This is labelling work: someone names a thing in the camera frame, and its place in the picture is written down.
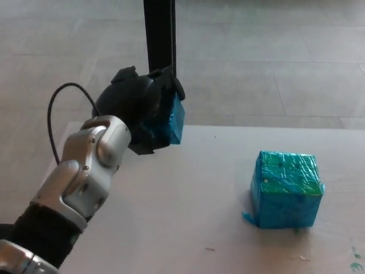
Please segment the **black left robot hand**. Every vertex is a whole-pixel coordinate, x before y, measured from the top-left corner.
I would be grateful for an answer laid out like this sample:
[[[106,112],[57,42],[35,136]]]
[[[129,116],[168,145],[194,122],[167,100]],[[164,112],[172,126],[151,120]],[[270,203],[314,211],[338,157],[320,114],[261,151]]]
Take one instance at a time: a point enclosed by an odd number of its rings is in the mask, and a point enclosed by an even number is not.
[[[138,155],[153,154],[183,136],[185,92],[170,66],[139,75],[135,67],[117,72],[100,94],[92,116],[113,115],[131,132],[129,148]]]

